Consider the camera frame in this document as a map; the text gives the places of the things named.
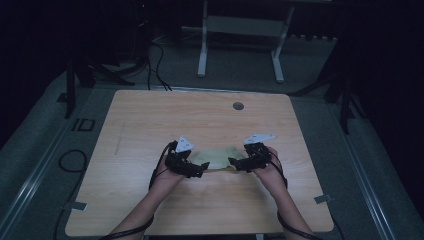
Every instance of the green object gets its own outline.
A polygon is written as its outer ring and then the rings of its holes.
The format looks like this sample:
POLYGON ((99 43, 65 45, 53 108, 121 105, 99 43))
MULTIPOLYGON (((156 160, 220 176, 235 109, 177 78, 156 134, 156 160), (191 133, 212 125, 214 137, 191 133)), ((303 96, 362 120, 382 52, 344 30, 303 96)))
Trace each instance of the green object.
POLYGON ((190 156, 189 160, 196 165, 209 162, 208 169, 223 169, 230 166, 230 162, 228 161, 229 157, 237 160, 246 158, 243 153, 239 152, 235 147, 228 147, 224 149, 195 152, 190 156))

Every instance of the table top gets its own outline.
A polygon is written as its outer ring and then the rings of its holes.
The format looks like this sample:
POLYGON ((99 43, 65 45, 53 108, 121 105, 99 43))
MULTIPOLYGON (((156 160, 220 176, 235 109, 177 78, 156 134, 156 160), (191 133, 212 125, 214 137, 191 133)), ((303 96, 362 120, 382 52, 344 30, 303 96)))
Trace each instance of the table top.
MULTIPOLYGON (((108 234, 147 193, 159 156, 184 135, 201 150, 235 146, 252 133, 275 134, 288 190, 313 231, 333 229, 314 166, 288 96, 232 92, 117 91, 73 210, 70 236, 108 234), (235 102, 244 105, 233 108, 235 102)), ((277 208, 253 173, 229 167, 185 178, 162 203, 147 235, 282 232, 277 208)))

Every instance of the gray carpet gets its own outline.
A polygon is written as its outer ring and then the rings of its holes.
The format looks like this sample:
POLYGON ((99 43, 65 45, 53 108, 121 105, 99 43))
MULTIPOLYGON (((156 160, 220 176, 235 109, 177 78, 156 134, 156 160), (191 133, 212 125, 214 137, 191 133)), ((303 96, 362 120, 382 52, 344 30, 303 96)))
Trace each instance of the gray carpet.
MULTIPOLYGON (((234 49, 227 49, 222 47, 222 40, 211 44, 206 77, 198 78, 197 63, 200 53, 198 35, 187 36, 187 40, 178 46, 165 38, 156 41, 165 52, 159 68, 160 76, 175 89, 190 87, 292 92, 315 81, 334 44, 326 40, 307 42, 303 39, 289 39, 281 57, 286 81, 278 84, 274 81, 268 51, 237 46, 234 49)), ((159 56, 159 49, 152 48, 153 65, 159 56)), ((127 79, 137 83, 131 88, 146 89, 146 76, 147 72, 143 71, 127 79)), ((152 78, 152 84, 158 84, 155 77, 152 78)), ((78 99, 84 101, 78 103, 73 118, 64 120, 66 106, 56 102, 58 95, 65 90, 64 86, 64 76, 52 82, 26 121, 0 152, 0 169, 2 169, 0 216, 4 218, 32 169, 39 164, 40 159, 45 159, 44 151, 51 146, 50 142, 61 133, 61 127, 66 128, 63 137, 56 142, 57 146, 53 144, 53 147, 56 147, 51 156, 52 163, 48 165, 43 181, 10 234, 10 239, 54 239, 55 224, 61 207, 78 181, 78 174, 67 173, 59 168, 59 157, 70 149, 80 149, 89 159, 113 94, 117 89, 124 88, 100 80, 93 90, 78 88, 78 99), (72 131, 76 118, 95 120, 93 131, 72 131)), ((344 143, 344 136, 334 121, 334 118, 337 118, 335 115, 338 113, 339 105, 323 102, 322 95, 325 90, 326 86, 304 97, 292 98, 292 101, 323 191, 334 198, 329 203, 330 211, 346 239, 381 239, 369 211, 369 203, 353 171, 351 155, 344 143)), ((349 139, 387 214, 387 221, 392 226, 394 236, 398 239, 424 239, 423 222, 402 188, 372 126, 366 119, 354 115, 356 118, 349 120, 351 133, 349 139)), ((81 167, 82 157, 72 154, 64 161, 67 167, 78 169, 81 167)), ((65 212, 59 222, 59 239, 68 238, 64 234, 68 216, 69 212, 65 212)), ((324 239, 341 239, 337 229, 318 234, 324 239)), ((248 235, 192 236, 178 239, 255 238, 253 235, 248 235)))

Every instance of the wooden table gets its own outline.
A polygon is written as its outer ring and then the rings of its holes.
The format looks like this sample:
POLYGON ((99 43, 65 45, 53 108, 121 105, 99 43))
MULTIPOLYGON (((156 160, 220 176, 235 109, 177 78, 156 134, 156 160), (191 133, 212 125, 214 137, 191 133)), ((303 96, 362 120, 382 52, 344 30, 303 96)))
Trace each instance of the wooden table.
MULTIPOLYGON (((165 146, 184 135, 193 152, 235 146, 252 133, 279 152, 289 192, 313 231, 333 229, 289 97, 229 92, 117 91, 66 225, 70 236, 106 235, 147 193, 165 146), (240 102, 243 110, 235 110, 240 102)), ((184 179, 161 205, 147 235, 281 232, 276 206, 253 173, 232 168, 184 179)))

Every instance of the dark background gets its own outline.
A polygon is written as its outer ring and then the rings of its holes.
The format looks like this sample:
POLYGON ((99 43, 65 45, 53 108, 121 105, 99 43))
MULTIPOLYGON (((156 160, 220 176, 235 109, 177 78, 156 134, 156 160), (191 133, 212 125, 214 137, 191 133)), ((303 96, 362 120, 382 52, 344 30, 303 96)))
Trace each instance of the dark background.
MULTIPOLYGON (((133 14, 128 2, 0 1, 0 146, 48 84, 65 70, 75 49, 99 63, 118 63, 118 52, 126 49, 125 31, 117 29, 134 20, 122 18, 133 14), (118 9, 126 14, 113 12, 118 9)), ((237 2, 227 3, 224 9, 239 9, 240 15, 280 17, 272 8, 250 3, 237 8, 237 2)), ((349 64, 352 90, 423 216, 423 4, 419 0, 374 0, 367 6, 355 5, 358 1, 336 3, 297 4, 289 35, 338 38, 326 71, 343 72, 349 64)), ((176 40, 180 26, 201 24, 201 1, 162 0, 157 4, 152 8, 157 27, 176 40)), ((214 4, 222 9, 222 2, 214 4)))

